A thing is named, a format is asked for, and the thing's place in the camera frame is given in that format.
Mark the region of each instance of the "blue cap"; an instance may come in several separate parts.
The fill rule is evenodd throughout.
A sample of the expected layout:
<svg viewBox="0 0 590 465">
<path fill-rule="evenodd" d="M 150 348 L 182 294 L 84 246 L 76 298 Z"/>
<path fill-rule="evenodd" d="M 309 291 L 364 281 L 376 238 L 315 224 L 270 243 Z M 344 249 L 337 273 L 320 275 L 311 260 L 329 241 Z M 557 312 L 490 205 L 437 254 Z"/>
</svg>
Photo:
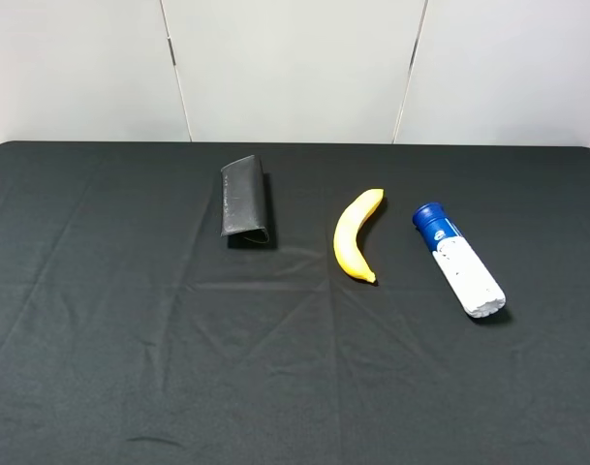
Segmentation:
<svg viewBox="0 0 590 465">
<path fill-rule="evenodd" d="M 434 220 L 441 220 L 447 217 L 448 215 L 446 215 L 441 204 L 437 201 L 432 201 L 431 203 L 422 205 L 416 210 L 413 214 L 413 224 L 418 230 L 423 231 L 426 225 Z"/>
</svg>

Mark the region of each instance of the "black tablecloth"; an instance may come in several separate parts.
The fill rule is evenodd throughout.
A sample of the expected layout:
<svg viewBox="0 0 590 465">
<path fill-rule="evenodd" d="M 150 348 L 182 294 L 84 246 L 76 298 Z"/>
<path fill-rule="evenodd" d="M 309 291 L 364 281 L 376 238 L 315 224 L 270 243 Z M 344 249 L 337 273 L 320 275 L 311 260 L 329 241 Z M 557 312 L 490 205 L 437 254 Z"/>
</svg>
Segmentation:
<svg viewBox="0 0 590 465">
<path fill-rule="evenodd" d="M 219 169 L 254 153 L 276 240 L 233 248 Z M 378 287 L 332 251 L 373 187 Z M 464 313 L 430 201 L 505 310 Z M 0 146 L 0 464 L 127 463 L 590 464 L 590 151 Z"/>
</svg>

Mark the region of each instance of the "black wallet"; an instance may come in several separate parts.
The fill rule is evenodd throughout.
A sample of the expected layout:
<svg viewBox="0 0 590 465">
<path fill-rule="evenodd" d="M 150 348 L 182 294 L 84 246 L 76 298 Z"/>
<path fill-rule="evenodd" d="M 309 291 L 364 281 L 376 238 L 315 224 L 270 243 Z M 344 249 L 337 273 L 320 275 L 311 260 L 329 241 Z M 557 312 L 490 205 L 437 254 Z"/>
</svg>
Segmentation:
<svg viewBox="0 0 590 465">
<path fill-rule="evenodd" d="M 221 168 L 221 235 L 240 234 L 253 242 L 269 241 L 264 174 L 260 157 L 250 155 Z"/>
</svg>

